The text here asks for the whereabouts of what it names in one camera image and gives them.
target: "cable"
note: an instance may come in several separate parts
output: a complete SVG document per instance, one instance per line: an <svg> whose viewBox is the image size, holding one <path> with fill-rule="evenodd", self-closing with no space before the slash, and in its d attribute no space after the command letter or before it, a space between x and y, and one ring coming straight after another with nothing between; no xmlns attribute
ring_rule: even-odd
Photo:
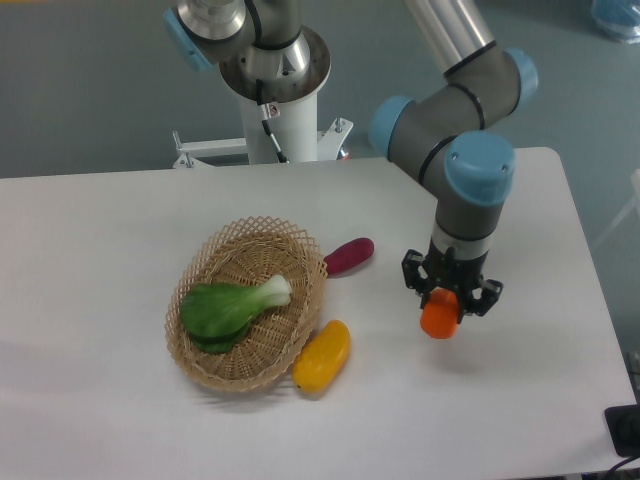
<svg viewBox="0 0 640 480"><path fill-rule="evenodd" d="M264 88L264 83L262 82L262 80L257 79L256 80L256 102L258 103L258 106L262 106L265 104L265 101L262 97L263 88ZM269 128L269 122L267 121L267 119L262 120L262 128L264 129L264 133L267 135L267 137L271 139L271 145L273 145L273 149L275 150L276 155L278 156L278 162L289 163L289 159L284 155L284 153L282 153L282 149L280 148L280 144L278 143L278 140L276 140L276 136L271 131L271 128Z"/></svg>
<svg viewBox="0 0 640 480"><path fill-rule="evenodd" d="M602 477L602 480L612 480L613 474L616 472L616 470L618 470L620 467L624 467L628 463L638 460L639 458L640 458L640 455L635 455L633 457L625 458L620 463L611 467L611 470L609 470L607 473L604 474L604 477Z"/></svg>
<svg viewBox="0 0 640 480"><path fill-rule="evenodd" d="M600 248L600 246L604 243L607 237L611 235L611 233L618 227L618 225L622 223L622 221L625 218L627 218L627 215L633 212L633 210L636 208L636 203L637 203L637 197L634 196L631 198L631 200L629 200L626 203L624 207L620 209L620 211L616 214L616 216L613 217L613 220L611 220L611 223L607 225L607 228L605 228L603 232L600 235L598 235L598 238L596 238L593 241L593 244L591 244L592 252L595 252L598 248Z"/></svg>

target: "silver cylinder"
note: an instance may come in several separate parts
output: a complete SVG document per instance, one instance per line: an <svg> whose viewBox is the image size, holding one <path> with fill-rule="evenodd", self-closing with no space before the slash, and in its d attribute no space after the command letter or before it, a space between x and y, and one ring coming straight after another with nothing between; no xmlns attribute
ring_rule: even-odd
<svg viewBox="0 0 640 480"><path fill-rule="evenodd" d="M494 38L473 0L405 0L444 73Z"/></svg>
<svg viewBox="0 0 640 480"><path fill-rule="evenodd" d="M311 63L309 44L304 35L299 35L291 45L280 50L263 50L250 46L241 58L240 69L255 83L295 83L304 78Z"/></svg>
<svg viewBox="0 0 640 480"><path fill-rule="evenodd" d="M453 258L455 260L466 261L480 258L489 251L493 233L480 240L461 240L446 233L437 222L433 224L431 241L442 254L449 248L453 248Z"/></svg>
<svg viewBox="0 0 640 480"><path fill-rule="evenodd" d="M240 31L247 8L242 0L179 0L178 15L197 36L225 40Z"/></svg>

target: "orange object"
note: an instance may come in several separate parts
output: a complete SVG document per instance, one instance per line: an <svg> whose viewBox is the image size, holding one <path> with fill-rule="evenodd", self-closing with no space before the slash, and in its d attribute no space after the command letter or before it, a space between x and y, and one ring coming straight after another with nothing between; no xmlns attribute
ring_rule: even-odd
<svg viewBox="0 0 640 480"><path fill-rule="evenodd" d="M451 338L458 330L460 305L456 294L449 290L436 289L422 310L420 327L432 338Z"/></svg>
<svg viewBox="0 0 640 480"><path fill-rule="evenodd" d="M293 382L306 393L322 392L347 361L350 349L349 329L340 320L331 320L302 349L293 364Z"/></svg>

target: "metal bracket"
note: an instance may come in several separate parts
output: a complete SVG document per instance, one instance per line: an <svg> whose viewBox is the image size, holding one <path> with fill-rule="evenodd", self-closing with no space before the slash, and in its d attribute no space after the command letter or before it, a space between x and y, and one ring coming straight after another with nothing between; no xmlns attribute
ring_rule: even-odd
<svg viewBox="0 0 640 480"><path fill-rule="evenodd" d="M318 160L340 160L349 154L343 148L344 142L353 129L353 122L344 118L336 118L325 132L318 132ZM228 155L245 155L247 141L244 138L226 140L210 140L205 142L182 143L178 132L174 131L173 141L178 160L173 168L211 167L199 158L214 158Z"/></svg>

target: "black ring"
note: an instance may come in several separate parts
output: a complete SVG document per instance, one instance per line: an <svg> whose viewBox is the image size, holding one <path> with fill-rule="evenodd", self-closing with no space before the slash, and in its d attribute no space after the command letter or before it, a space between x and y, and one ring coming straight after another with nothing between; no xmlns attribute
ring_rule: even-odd
<svg viewBox="0 0 640 480"><path fill-rule="evenodd" d="M451 67L449 70L444 72L444 78L450 77L451 75L456 73L458 70L460 70L462 67L464 67L467 63L472 62L473 60L478 58L480 55L482 55L484 52L486 52L488 50L491 50L495 46L496 46L496 41L495 40L492 40L491 42L487 43L484 47L482 47L479 50L476 50L471 55L469 55L467 58L465 58L463 60L460 60L453 67Z"/></svg>
<svg viewBox="0 0 640 480"><path fill-rule="evenodd" d="M467 97L469 97L469 100L471 100L473 106L476 107L476 112L478 112L478 118L480 119L480 130L484 130L487 119L484 116L484 109L482 108L482 104L480 103L480 99L478 98L478 96L467 87L459 83L450 83L449 86L457 88L461 92L464 92Z"/></svg>
<svg viewBox="0 0 640 480"><path fill-rule="evenodd" d="M260 37L262 37L262 24L260 23L260 15L258 15L258 9L253 4L253 0L244 0L244 4L249 10L249 14L253 19L253 28L256 31L256 39L255 41L259 41Z"/></svg>
<svg viewBox="0 0 640 480"><path fill-rule="evenodd" d="M177 8L173 8L172 10L173 10L173 14L178 19L178 23L180 24L180 26L182 27L184 32L189 37L192 37L192 40L193 40L193 38L195 38L196 40L198 40L198 41L200 41L202 43L208 43L209 45L216 45L216 44L220 45L222 43L228 42L229 40L231 40L234 37L237 37L238 35L240 35L240 32L242 32L242 28L241 28L240 30L238 30L236 33L234 33L230 37L222 38L220 40L213 40L211 38L201 37L200 35L195 33L193 30L191 30L189 27L187 27L187 25L182 21L182 17L180 17L180 14L178 13L178 9Z"/></svg>
<svg viewBox="0 0 640 480"><path fill-rule="evenodd" d="M436 225L438 225L438 228L440 228L440 230L442 230L445 234L449 235L451 238L455 238L457 240L460 240L462 242L478 242L480 240L484 240L485 238L487 238L489 235L492 235L493 232L495 232L495 230L493 230L493 232L488 233L487 235L483 236L483 237L461 237L460 235L454 235L453 233L447 231L446 228L444 228L440 222L438 221L438 218L436 217L435 219Z"/></svg>
<svg viewBox="0 0 640 480"><path fill-rule="evenodd" d="M444 140L440 140L436 144L436 146L431 149L431 151L429 152L429 155L427 155L427 158L424 159L424 162L422 162L422 166L420 167L420 173L418 174L418 182L420 183L420 185L423 185L424 175L425 173L427 173L427 168L429 168L429 165L431 164L431 160L433 160L433 158L438 154L438 152L442 150L442 147L451 143L453 139L456 137L457 135L451 135L450 137L447 137Z"/></svg>

